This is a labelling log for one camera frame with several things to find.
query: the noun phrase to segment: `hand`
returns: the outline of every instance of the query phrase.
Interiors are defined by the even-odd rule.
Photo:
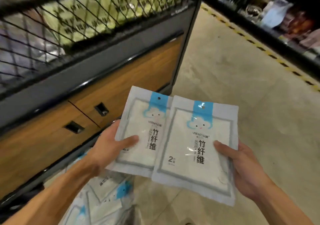
[[[238,150],[234,150],[219,141],[214,141],[217,151],[232,159],[235,167],[235,185],[245,197],[255,201],[259,192],[272,180],[263,171],[253,151],[239,140]]]
[[[139,137],[137,135],[133,135],[122,141],[116,141],[114,137],[118,130],[119,123],[120,120],[117,120],[105,129],[99,136],[94,147],[91,148],[84,158],[95,166],[97,170],[95,174],[96,176],[117,158],[122,149],[133,146],[139,141]]]

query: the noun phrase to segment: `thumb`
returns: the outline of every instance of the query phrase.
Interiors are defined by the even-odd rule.
[[[214,147],[216,150],[221,153],[222,155],[225,155],[231,159],[235,159],[238,157],[238,151],[232,149],[231,147],[222,144],[219,141],[214,141]]]
[[[133,146],[138,141],[139,141],[139,136],[133,135],[128,138],[125,138],[122,141],[119,141],[119,144],[120,144],[121,148],[124,149],[124,148],[130,147],[130,146]]]

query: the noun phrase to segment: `package in cart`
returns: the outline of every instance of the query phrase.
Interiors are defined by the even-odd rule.
[[[120,141],[138,135],[139,142],[123,149],[107,169],[151,177],[171,103],[172,97],[131,88],[115,138]]]
[[[174,96],[152,180],[234,205],[233,164],[213,145],[238,149],[238,106]]]

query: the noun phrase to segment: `stack of packages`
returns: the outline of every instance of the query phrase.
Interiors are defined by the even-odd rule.
[[[141,175],[234,205],[233,165],[217,153],[218,140],[238,149],[238,106],[169,97],[133,86],[116,140],[139,142],[106,168]]]
[[[46,23],[62,45],[110,33],[127,21],[181,0],[61,0],[43,6]]]
[[[58,175],[65,173],[79,157]],[[76,196],[59,225],[124,225],[133,220],[133,177],[105,170],[90,179]]]

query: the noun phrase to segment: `person's right hand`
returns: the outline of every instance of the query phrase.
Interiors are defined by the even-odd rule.
[[[235,167],[235,185],[239,192],[255,201],[259,192],[272,180],[263,171],[253,151],[239,140],[238,150],[234,150],[219,141],[214,141],[216,150],[231,158]]]

